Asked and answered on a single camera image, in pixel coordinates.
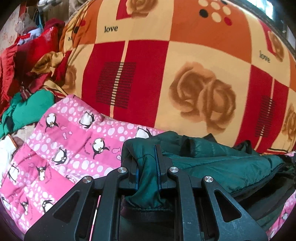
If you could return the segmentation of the dark green puffer jacket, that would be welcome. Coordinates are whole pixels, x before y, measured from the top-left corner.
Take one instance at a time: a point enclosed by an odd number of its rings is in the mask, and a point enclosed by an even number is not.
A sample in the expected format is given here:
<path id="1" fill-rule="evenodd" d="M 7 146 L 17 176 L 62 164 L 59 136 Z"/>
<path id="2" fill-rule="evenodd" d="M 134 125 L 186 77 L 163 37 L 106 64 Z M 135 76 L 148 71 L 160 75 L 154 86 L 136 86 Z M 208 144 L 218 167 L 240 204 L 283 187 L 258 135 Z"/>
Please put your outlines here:
<path id="1" fill-rule="evenodd" d="M 134 159 L 139 168 L 139 188 L 126 197 L 125 206 L 140 215 L 171 211 L 171 205 L 159 193 L 155 146 L 160 146 L 162 155 L 188 175 L 212 176 L 264 230 L 274 224 L 295 191 L 292 157 L 261 155 L 250 141 L 228 147 L 212 136 L 194 138 L 164 132 L 126 140 L 122 147 L 122 159 Z"/>

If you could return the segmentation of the red clothes pile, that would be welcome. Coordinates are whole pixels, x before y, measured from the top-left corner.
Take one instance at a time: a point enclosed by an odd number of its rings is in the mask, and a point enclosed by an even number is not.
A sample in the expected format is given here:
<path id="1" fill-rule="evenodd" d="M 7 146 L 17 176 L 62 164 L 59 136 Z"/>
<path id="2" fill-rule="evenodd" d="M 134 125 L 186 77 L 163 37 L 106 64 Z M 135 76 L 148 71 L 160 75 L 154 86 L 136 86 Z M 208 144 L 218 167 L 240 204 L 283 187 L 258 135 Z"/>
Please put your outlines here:
<path id="1" fill-rule="evenodd" d="M 1 53 L 1 114 L 22 90 L 34 93 L 47 80 L 60 87 L 70 85 L 66 78 L 70 53 L 59 50 L 64 27 L 63 21 L 51 19 L 39 37 L 22 45 L 15 43 Z"/>

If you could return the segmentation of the pink penguin quilt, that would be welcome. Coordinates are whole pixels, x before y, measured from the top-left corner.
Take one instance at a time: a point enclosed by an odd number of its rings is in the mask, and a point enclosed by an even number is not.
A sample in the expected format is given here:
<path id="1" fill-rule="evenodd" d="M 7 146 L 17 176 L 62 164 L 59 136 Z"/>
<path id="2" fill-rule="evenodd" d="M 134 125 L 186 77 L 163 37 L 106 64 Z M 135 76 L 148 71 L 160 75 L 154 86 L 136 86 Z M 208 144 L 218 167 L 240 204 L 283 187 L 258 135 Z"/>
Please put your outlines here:
<path id="1" fill-rule="evenodd" d="M 70 95 L 52 105 L 36 128 L 1 167 L 1 201 L 21 232 L 26 232 L 80 179 L 99 178 L 118 168 L 126 140 L 164 133 L 146 126 L 112 120 Z M 140 215 L 125 206 L 126 216 Z M 272 237 L 289 216 L 295 191 L 267 231 Z"/>

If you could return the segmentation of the orange red rose blanket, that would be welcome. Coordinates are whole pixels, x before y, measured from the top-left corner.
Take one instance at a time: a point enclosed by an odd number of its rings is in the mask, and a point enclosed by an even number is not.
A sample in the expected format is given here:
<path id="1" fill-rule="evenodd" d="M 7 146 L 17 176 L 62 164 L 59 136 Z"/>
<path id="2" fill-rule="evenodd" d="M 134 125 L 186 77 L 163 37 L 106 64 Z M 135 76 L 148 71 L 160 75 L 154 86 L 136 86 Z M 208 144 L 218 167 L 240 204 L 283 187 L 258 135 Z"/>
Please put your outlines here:
<path id="1" fill-rule="evenodd" d="M 233 1 L 87 1 L 53 78 L 111 118 L 259 153 L 295 149 L 295 56 Z"/>

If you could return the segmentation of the light green garment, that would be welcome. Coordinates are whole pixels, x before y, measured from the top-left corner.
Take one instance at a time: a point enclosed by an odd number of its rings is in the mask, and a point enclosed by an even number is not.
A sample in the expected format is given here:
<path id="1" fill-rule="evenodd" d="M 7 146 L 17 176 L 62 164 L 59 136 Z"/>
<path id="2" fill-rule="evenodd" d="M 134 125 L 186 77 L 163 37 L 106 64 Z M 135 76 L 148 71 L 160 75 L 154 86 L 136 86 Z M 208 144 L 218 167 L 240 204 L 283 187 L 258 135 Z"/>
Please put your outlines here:
<path id="1" fill-rule="evenodd" d="M 44 89 L 38 90 L 26 100 L 17 93 L 1 116 L 1 137 L 38 122 L 53 104 L 53 93 Z"/>

